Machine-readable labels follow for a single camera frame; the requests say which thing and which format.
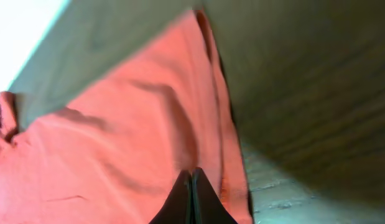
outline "bright light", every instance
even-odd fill
[[[7,90],[69,0],[0,0],[0,91]]]

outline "wood grain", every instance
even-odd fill
[[[79,0],[22,71],[20,124],[189,6],[210,18],[256,223],[385,223],[385,0]]]

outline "red cloth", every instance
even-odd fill
[[[204,15],[188,11],[64,109],[14,136],[0,94],[0,224],[149,223],[181,169],[202,167],[251,223],[228,94]]]

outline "pink cloth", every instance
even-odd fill
[[[207,20],[187,11],[64,109],[14,136],[0,94],[0,224],[149,223],[181,169],[202,167],[251,223],[226,84]]]

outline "dark table surface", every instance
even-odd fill
[[[73,1],[11,86],[22,129],[188,7],[210,18],[256,223],[385,223],[385,0]]]

